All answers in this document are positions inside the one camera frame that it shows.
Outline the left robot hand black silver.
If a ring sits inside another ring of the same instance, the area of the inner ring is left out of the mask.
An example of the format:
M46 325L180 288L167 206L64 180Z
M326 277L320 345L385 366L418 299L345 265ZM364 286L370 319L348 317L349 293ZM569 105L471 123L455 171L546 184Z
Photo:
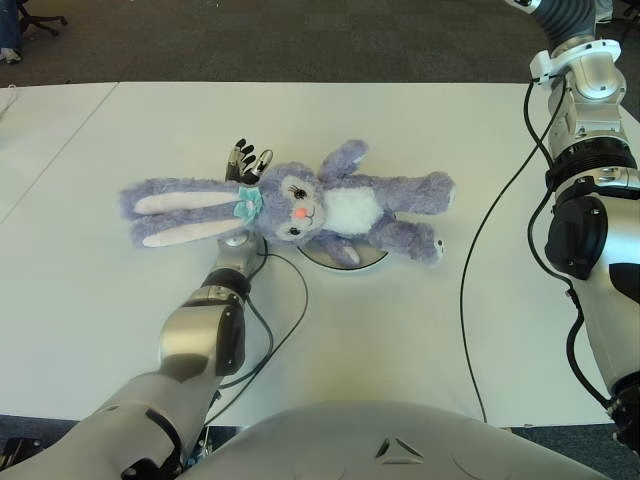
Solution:
M260 180L273 159L273 151L266 149L256 155L254 149L245 138L235 143L227 160L226 181L254 185Z

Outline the right robot hand black silver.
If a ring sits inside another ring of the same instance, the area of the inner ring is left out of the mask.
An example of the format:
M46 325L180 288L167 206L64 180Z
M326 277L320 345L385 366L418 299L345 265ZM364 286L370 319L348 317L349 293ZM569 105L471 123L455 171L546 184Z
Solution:
M595 39L595 6L589 0L512 1L505 4L529 15L551 49L572 39Z

